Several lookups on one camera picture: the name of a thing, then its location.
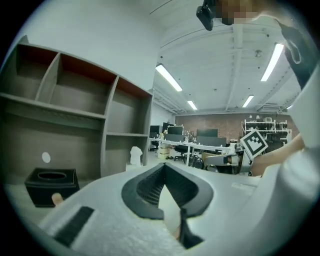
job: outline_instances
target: ceiling light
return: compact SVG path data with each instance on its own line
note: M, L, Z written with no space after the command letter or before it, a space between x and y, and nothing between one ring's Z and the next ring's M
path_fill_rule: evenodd
M155 69L173 86L174 89L176 89L177 92L182 91L180 85L176 82L172 75L169 74L162 64L156 66Z
M284 49L284 45L283 44L277 43L275 45L272 57L271 57L270 62L269 62L269 65L266 68L263 77L261 78L262 82L265 82L265 81L268 80L269 76L271 75L272 71L274 70L274 68L275 68L275 66L276 66L276 64L277 64L277 62L278 62L278 60L280 58L280 55L281 55L283 49Z
M191 108L193 108L193 110L197 110L197 107L195 106L195 104L191 100L189 100L188 103L191 106Z
M250 103L250 101L254 98L253 95L249 95L248 99L246 100L246 102L243 104L243 108L245 108L246 106L248 106L248 104Z

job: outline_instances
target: shelf compartment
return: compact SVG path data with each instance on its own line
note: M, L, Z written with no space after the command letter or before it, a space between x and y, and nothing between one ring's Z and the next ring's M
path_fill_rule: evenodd
M9 113L1 115L2 167L5 177L26 178L35 168L75 168L79 180L100 178L99 132ZM50 162L42 160L49 153Z
M34 100L40 83L58 53L18 44L11 52L0 76L0 91Z
M148 134L151 107L151 94L119 78L110 109L108 110L107 131Z
M67 109L30 99L0 93L1 109L15 116L42 122L102 130L105 117L84 111Z
M131 148L136 146L141 149L141 163L147 164L147 137L136 136L106 136L105 163L101 176L110 176L126 171L126 164L130 163Z
M87 61L61 53L50 103L105 114L111 84L117 75Z
M55 56L52 63L45 72L39 86L39 90L37 91L35 96L36 101L50 103L52 94L54 93L54 89L57 84L58 72L59 70L61 70L60 56L60 53Z

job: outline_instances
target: hand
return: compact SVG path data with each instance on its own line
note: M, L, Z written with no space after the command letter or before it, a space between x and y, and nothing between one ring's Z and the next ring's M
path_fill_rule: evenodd
M51 198L55 206L60 205L64 201L60 193L54 193Z

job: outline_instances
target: white wall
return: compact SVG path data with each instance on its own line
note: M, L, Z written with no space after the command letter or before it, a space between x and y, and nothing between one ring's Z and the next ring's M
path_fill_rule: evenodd
M89 60L149 90L163 32L132 0L47 0L14 44L23 35L31 44Z
M175 117L162 107L153 104L151 112L151 125L162 126L165 122L170 121L171 124L175 123Z

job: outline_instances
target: white round sticker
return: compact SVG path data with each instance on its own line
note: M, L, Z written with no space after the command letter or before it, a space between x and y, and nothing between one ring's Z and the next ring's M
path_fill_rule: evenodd
M50 163L51 157L50 157L49 153L43 152L43 153L42 153L42 160L43 160L46 164Z

